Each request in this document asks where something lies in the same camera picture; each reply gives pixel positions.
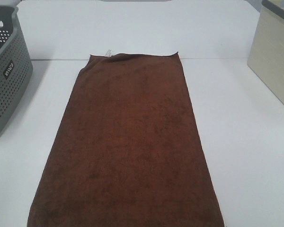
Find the grey perforated plastic basket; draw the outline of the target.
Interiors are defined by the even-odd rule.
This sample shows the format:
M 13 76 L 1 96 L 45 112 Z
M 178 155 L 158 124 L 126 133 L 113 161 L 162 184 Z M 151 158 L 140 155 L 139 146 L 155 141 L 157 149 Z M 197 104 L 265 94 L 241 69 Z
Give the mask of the grey perforated plastic basket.
M 18 106 L 33 73 L 16 6 L 0 5 L 0 134 Z

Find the beige wooden box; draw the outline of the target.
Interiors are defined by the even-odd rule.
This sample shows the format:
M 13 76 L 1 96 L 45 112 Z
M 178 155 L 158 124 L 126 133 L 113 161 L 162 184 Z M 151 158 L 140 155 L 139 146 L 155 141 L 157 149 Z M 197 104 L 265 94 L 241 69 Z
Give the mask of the beige wooden box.
M 284 0 L 264 0 L 247 61 L 284 105 Z

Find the brown towel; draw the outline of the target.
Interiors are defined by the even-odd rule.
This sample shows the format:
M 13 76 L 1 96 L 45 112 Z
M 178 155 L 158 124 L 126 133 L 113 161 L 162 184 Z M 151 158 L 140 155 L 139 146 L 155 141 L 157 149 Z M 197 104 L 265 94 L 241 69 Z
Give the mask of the brown towel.
M 178 54 L 92 55 L 29 227 L 222 227 Z

